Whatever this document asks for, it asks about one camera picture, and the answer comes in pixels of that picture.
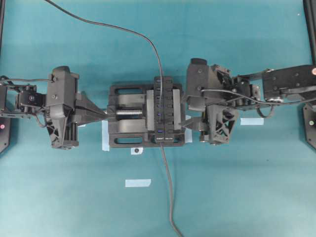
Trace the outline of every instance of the bolt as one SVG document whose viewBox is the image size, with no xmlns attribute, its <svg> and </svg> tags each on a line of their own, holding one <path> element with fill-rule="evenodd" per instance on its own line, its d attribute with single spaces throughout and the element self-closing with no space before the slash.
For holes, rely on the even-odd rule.
<svg viewBox="0 0 316 237">
<path fill-rule="evenodd" d="M 30 95 L 30 96 L 29 96 L 29 101 L 35 101 L 35 96 Z"/>
</svg>

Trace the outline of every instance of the black cable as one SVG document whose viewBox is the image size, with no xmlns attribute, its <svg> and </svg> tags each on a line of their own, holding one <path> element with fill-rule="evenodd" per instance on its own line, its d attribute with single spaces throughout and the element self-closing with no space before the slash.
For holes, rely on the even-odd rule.
<svg viewBox="0 0 316 237">
<path fill-rule="evenodd" d="M 268 115 L 264 115 L 264 114 L 261 112 L 261 110 L 260 110 L 259 107 L 257 107 L 256 110 L 257 110 L 257 113 L 258 113 L 258 115 L 259 115 L 260 117 L 262 117 L 262 118 L 264 118 L 264 119 L 268 119 L 268 118 L 271 118 L 271 117 L 273 116 L 273 114 L 275 113 L 275 105 L 271 105 L 270 112 L 268 113 Z"/>
<path fill-rule="evenodd" d="M 40 127 L 42 127 L 42 128 L 47 127 L 47 122 L 46 122 L 46 121 L 45 121 L 45 124 L 42 124 L 42 123 L 40 122 L 40 119 L 39 119 L 39 117 L 38 117 L 37 114 L 33 114 L 33 116 L 35 117 L 36 122 L 38 123 L 38 125 L 39 125 Z"/>
<path fill-rule="evenodd" d="M 203 89 L 201 90 L 201 92 L 205 92 L 205 91 L 214 91 L 214 92 L 224 92 L 224 93 L 230 93 L 230 94 L 233 94 L 233 95 L 237 95 L 237 96 L 241 96 L 247 100 L 251 100 L 255 103 L 258 103 L 258 104 L 264 104 L 264 105 L 294 105 L 294 104 L 300 104 L 300 103 L 308 103 L 308 102 L 311 102 L 311 101 L 314 101 L 316 100 L 316 98 L 312 98 L 312 99 L 307 99 L 307 100 L 299 100 L 299 101 L 293 101 L 293 102 L 265 102 L 265 101 L 260 101 L 260 100 L 255 100 L 251 97 L 248 97 L 248 96 L 245 96 L 245 95 L 242 95 L 242 94 L 239 94 L 237 92 L 232 92 L 230 90 L 223 90 L 223 89 Z"/>
<path fill-rule="evenodd" d="M 5 82 L 5 81 L 23 81 L 23 82 L 35 82 L 35 81 L 45 81 L 45 82 L 52 82 L 52 80 L 48 80 L 48 79 L 0 79 L 0 83 L 1 82 Z"/>
<path fill-rule="evenodd" d="M 166 168 L 166 174 L 167 174 L 168 183 L 169 183 L 169 201 L 170 201 L 169 221 L 170 221 L 171 226 L 173 227 L 174 231 L 177 233 L 177 235 L 179 237 L 183 237 L 183 235 L 181 234 L 181 232 L 179 231 L 179 229 L 177 228 L 177 226 L 173 222 L 173 188 L 172 188 L 172 179 L 171 179 L 171 175 L 170 175 L 170 171 L 169 171 L 169 167 L 168 167 L 168 162 L 167 162 L 167 159 L 166 159 L 166 154 L 164 153 L 164 148 L 163 148 L 162 143 L 160 143 L 160 149 L 161 149 L 162 159 L 163 159 L 164 166 Z"/>
<path fill-rule="evenodd" d="M 110 27 L 110 28 L 114 28 L 114 29 L 117 29 L 117 30 L 121 30 L 121 31 L 125 31 L 125 32 L 129 32 L 131 34 L 134 34 L 134 35 L 137 35 L 137 36 L 140 36 L 141 38 L 145 39 L 146 41 L 148 41 L 148 43 L 152 46 L 152 48 L 154 49 L 154 52 L 155 52 L 155 55 L 157 57 L 157 60 L 158 60 L 158 65 L 159 65 L 159 72 L 160 72 L 160 99 L 159 99 L 159 103 L 161 104 L 161 99 L 162 99 L 162 78 L 163 78 L 163 73 L 162 73 L 162 65 L 161 65 L 161 61 L 160 61 L 160 57 L 158 55 L 158 51 L 154 45 L 154 43 L 148 38 L 146 37 L 145 35 L 141 34 L 141 33 L 138 33 L 136 31 L 132 31 L 132 30 L 129 30 L 129 29 L 126 29 L 126 28 L 123 28 L 123 27 L 120 27 L 120 26 L 115 26 L 115 25 L 111 25 L 111 24 L 106 24 L 106 23 L 101 23 L 101 22 L 95 22 L 95 21 L 90 21 L 90 20 L 86 20 L 84 18 L 81 18 L 79 16 L 76 16 L 74 14 L 72 14 L 71 12 L 63 9 L 62 7 L 60 7 L 59 5 L 57 5 L 56 3 L 52 2 L 51 0 L 44 0 L 46 1 L 47 3 L 51 4 L 52 6 L 54 6 L 55 8 L 61 10 L 62 12 L 66 13 L 67 15 L 69 16 L 72 16 L 80 21 L 83 21 L 85 23 L 89 23 L 89 24 L 93 24 L 93 25 L 98 25 L 98 26 L 105 26 L 105 27 Z"/>
</svg>

